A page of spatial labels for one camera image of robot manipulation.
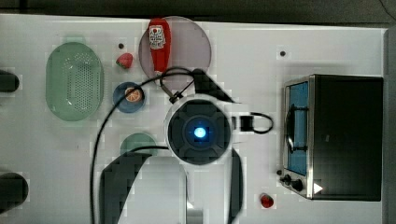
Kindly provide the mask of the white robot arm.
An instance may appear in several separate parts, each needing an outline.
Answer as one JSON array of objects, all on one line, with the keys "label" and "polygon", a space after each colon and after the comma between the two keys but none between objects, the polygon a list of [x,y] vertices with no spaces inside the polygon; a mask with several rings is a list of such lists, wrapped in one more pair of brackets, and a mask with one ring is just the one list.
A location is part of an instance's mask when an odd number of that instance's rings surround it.
[{"label": "white robot arm", "polygon": [[[165,149],[175,156],[184,170],[198,171],[228,162],[230,173],[225,179],[226,213],[224,224],[232,224],[243,206],[244,180],[241,158],[233,148],[233,131],[242,126],[227,107],[234,100],[205,71],[170,67],[158,77],[189,76],[194,94],[171,101],[172,107],[164,120]],[[150,158],[145,147],[125,152],[111,162],[100,175],[99,224],[116,224],[127,195]]]}]

